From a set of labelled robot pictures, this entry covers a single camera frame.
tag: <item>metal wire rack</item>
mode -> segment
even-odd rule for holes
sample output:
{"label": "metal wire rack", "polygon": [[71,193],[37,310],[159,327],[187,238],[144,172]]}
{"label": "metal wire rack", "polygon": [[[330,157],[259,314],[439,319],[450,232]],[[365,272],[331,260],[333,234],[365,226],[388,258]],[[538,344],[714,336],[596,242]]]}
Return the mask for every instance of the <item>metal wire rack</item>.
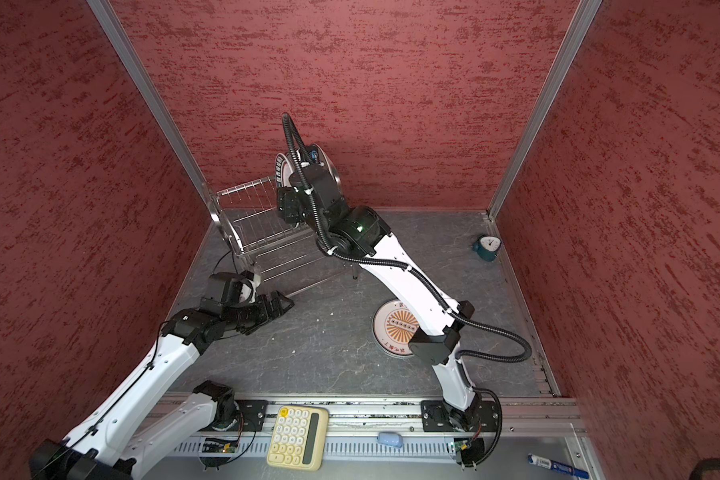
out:
{"label": "metal wire rack", "polygon": [[277,215],[275,177],[259,178],[216,194],[214,218],[244,268],[261,274],[261,291],[300,293],[343,273],[344,264],[325,257],[307,224],[289,225]]}

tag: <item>gray floor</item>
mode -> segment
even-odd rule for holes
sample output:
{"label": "gray floor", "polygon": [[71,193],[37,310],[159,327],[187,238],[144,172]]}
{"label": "gray floor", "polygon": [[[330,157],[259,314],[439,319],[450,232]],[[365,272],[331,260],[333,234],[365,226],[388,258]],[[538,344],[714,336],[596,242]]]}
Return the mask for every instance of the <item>gray floor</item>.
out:
{"label": "gray floor", "polygon": [[439,478],[460,478],[478,480],[563,480],[556,472],[531,466],[527,462],[529,453],[552,458],[571,464],[565,441],[562,438],[501,438],[496,451],[477,471],[465,470],[455,464],[413,463],[413,462],[339,462],[325,461],[316,472],[294,472],[285,468],[267,465],[263,458],[241,458],[239,461],[222,466],[219,470],[203,467],[197,458],[165,458],[144,476],[144,480],[192,480],[193,478],[225,480],[226,478],[266,478],[268,480],[298,480],[300,478],[320,480],[341,478],[342,480],[366,480],[368,478],[397,478],[400,480],[435,480]]}
{"label": "gray floor", "polygon": [[[434,283],[453,298],[474,304],[475,320],[517,331],[500,265],[482,261],[470,249],[477,236],[485,233],[480,214],[384,212],[383,217]],[[179,294],[175,310],[197,305],[213,265],[225,251],[220,235],[214,232]],[[336,268],[330,264],[333,259],[320,262],[325,262],[325,268]],[[229,255],[219,270],[231,269]],[[284,293],[292,291],[278,288]],[[391,358],[376,345],[371,318],[392,298],[373,275],[363,271],[359,280],[353,280],[347,270],[294,296],[296,306],[290,312],[254,334],[214,343],[171,390],[191,391],[211,379],[246,393],[441,395],[430,366],[416,358]],[[513,354],[519,349],[511,341],[468,327],[462,330],[461,342],[463,348],[497,354]],[[465,362],[479,386],[500,396],[538,395],[528,362],[503,364],[468,358]]]}

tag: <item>yellow calculator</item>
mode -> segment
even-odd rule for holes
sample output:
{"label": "yellow calculator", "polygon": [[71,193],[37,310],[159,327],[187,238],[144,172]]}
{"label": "yellow calculator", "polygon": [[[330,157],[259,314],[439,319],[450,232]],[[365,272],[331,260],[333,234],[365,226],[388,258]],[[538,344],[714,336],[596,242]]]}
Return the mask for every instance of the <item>yellow calculator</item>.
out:
{"label": "yellow calculator", "polygon": [[328,417],[324,408],[282,406],[275,420],[266,462],[273,467],[317,470],[322,464]]}

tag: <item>marker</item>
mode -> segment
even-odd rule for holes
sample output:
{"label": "marker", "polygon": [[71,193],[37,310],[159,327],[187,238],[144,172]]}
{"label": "marker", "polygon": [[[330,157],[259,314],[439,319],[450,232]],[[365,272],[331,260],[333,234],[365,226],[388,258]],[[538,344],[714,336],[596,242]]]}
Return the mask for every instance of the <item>marker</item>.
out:
{"label": "marker", "polygon": [[564,474],[570,475],[572,477],[578,477],[578,478],[589,478],[590,477],[590,474],[585,472],[584,470],[579,470],[578,468],[574,468],[570,465],[565,465],[564,463],[555,462],[554,460],[549,460],[548,458],[544,458],[544,457],[539,457],[539,456],[528,454],[528,463],[530,465],[544,467],[547,470],[552,470],[554,472],[564,473]]}

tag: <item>red wall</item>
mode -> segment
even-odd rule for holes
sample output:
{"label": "red wall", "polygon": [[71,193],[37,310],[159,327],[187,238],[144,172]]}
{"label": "red wall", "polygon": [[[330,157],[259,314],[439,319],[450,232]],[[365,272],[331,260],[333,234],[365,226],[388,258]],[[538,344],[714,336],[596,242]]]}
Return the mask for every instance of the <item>red wall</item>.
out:
{"label": "red wall", "polygon": [[720,2],[604,2],[499,227],[608,478],[720,456]]}
{"label": "red wall", "polygon": [[577,0],[113,0],[209,183],[268,176],[280,114],[353,204],[484,209]]}
{"label": "red wall", "polygon": [[207,216],[83,0],[0,2],[0,478],[153,343]]}

